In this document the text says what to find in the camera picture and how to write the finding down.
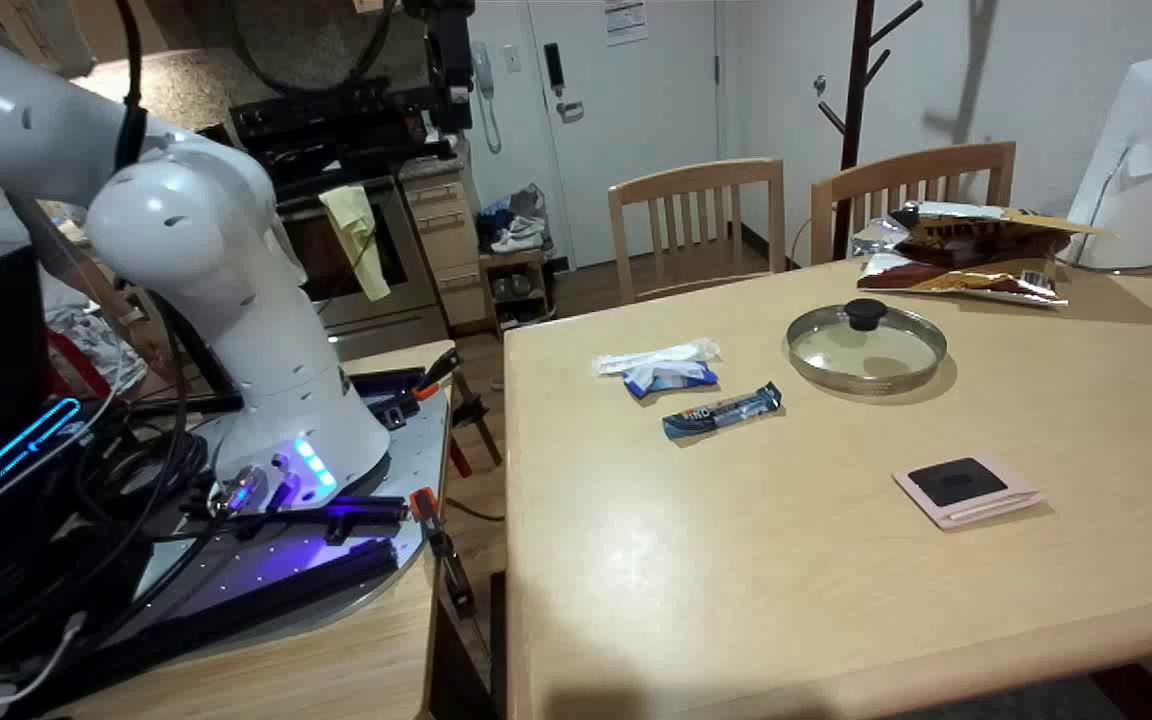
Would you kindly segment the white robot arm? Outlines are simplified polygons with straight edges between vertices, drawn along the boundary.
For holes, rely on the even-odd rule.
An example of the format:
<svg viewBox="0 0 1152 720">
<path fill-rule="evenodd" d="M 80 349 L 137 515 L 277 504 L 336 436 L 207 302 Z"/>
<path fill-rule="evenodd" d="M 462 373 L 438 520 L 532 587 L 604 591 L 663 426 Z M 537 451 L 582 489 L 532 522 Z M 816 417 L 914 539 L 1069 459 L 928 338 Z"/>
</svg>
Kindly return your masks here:
<svg viewBox="0 0 1152 720">
<path fill-rule="evenodd" d="M 234 142 L 151 121 L 118 163 L 123 107 L 0 49 L 0 186 L 84 210 L 95 255 L 169 298 L 219 361 L 242 409 L 217 477 L 263 472 L 326 506 L 394 448 L 280 246 L 270 171 Z"/>
</svg>

